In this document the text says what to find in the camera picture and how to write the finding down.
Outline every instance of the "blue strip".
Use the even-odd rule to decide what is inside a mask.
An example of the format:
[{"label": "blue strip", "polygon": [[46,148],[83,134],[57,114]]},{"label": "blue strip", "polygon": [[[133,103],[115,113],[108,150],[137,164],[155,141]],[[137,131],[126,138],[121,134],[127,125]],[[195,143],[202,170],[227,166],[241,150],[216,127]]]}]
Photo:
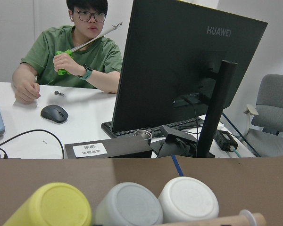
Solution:
[{"label": "blue strip", "polygon": [[172,160],[173,160],[173,162],[174,162],[174,165],[175,165],[175,167],[176,167],[176,169],[177,169],[177,172],[178,172],[179,176],[180,176],[180,177],[183,177],[183,172],[182,172],[182,170],[181,170],[181,168],[180,168],[180,165],[179,165],[179,163],[178,163],[178,161],[177,161],[176,156],[175,156],[175,155],[171,155],[171,157],[172,157]]}]

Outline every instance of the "black keyboard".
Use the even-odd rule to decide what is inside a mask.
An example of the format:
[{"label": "black keyboard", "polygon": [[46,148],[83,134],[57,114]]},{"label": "black keyboard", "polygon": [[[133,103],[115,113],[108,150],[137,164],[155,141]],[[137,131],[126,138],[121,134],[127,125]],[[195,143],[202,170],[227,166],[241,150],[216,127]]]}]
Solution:
[{"label": "black keyboard", "polygon": [[[201,126],[204,122],[201,118],[197,118],[197,120],[198,122],[196,122],[195,118],[192,118],[192,119],[188,119],[184,121],[170,123],[170,124],[167,124],[167,126],[173,129],[177,129],[177,130],[192,129],[192,128],[195,128],[197,125]],[[159,127],[160,126],[153,127],[153,128],[143,128],[143,130],[149,131],[152,134],[152,138],[163,137],[163,134],[159,130]],[[134,130],[121,131],[121,132],[112,132],[110,121],[102,123],[101,128],[111,138],[134,136],[135,131],[139,130],[139,129],[134,129]]]}]

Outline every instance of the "hand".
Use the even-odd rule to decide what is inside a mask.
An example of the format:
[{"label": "hand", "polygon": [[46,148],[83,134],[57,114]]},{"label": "hand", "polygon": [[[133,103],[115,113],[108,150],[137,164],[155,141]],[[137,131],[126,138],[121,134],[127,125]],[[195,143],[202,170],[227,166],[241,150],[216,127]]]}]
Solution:
[{"label": "hand", "polygon": [[59,69],[65,69],[72,75],[76,76],[83,76],[86,74],[85,68],[74,61],[74,59],[71,58],[67,53],[62,53],[54,56],[53,65],[56,72],[58,72]]},{"label": "hand", "polygon": [[40,85],[29,81],[19,84],[15,92],[16,100],[23,104],[30,104],[40,96]]}]

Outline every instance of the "black hair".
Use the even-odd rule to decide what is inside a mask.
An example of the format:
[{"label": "black hair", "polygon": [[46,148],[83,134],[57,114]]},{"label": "black hair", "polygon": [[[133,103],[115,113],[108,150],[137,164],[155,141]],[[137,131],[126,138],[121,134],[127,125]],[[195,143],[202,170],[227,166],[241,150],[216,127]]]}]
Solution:
[{"label": "black hair", "polygon": [[97,12],[107,14],[108,11],[108,2],[107,0],[66,0],[68,9],[72,12],[75,7],[81,9],[92,8]]}]

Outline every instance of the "black monitor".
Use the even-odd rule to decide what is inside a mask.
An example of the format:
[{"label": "black monitor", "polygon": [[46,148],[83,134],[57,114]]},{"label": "black monitor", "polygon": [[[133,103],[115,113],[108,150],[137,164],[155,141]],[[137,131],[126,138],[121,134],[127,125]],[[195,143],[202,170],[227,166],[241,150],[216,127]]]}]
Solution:
[{"label": "black monitor", "polygon": [[[151,128],[208,114],[214,73],[218,78],[222,61],[235,62],[234,74],[226,78],[228,91],[210,109],[218,123],[221,113],[214,109],[231,104],[266,26],[178,0],[134,0],[111,130]],[[215,132],[216,124],[210,124]]]}]

